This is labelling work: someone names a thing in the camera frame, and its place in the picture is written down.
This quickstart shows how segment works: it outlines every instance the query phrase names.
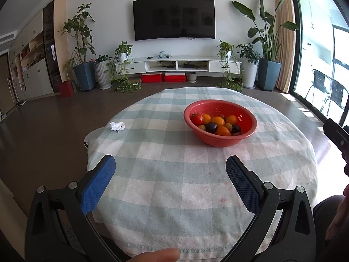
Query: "red plastic colander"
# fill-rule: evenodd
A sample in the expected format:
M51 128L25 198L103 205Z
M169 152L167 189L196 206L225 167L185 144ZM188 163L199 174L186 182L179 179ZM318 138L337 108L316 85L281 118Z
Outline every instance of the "red plastic colander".
M194 113L208 114L212 118L223 114L225 117L235 115L236 125L241 127L239 136L218 136L196 127L190 120ZM257 129L257 120L246 108L224 100L200 100L192 103L184 110L184 120L194 131L195 135L204 143L214 147L229 147L251 136Z

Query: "red tomato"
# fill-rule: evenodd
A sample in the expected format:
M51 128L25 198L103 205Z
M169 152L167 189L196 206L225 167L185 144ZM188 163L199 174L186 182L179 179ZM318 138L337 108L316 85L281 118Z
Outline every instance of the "red tomato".
M194 123L195 126L202 125L204 122L204 118L201 114L194 114L191 118L192 123Z

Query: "curtain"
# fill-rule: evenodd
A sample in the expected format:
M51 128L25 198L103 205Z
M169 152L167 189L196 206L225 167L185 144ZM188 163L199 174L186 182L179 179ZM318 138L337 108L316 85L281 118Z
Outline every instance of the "curtain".
M294 16L293 0L286 0L276 15L276 28L285 22L296 22ZM280 29L281 47L277 62L282 63L280 75L276 81L276 87L288 93L291 82L291 75L294 65L294 54L296 50L296 33L285 28Z

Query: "crumpled tissue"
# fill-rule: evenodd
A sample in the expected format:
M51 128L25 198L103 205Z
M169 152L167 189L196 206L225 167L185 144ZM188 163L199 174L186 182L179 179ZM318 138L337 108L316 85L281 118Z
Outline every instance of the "crumpled tissue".
M120 131L124 130L125 127L126 127L126 124L123 123L123 122L119 122L119 123L111 122L111 123L109 123L109 124L110 124L110 126L111 126L111 129L112 129L113 131L117 131L118 133L119 133Z

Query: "human hand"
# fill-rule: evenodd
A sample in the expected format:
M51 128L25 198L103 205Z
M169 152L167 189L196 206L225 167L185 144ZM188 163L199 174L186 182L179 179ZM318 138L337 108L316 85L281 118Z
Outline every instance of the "human hand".
M179 259L176 248L162 249L155 252L145 252L133 257L129 262L175 262Z
M336 216L326 231L326 240L332 240L339 232L345 219L349 215L349 185L344 189L345 198L339 204Z

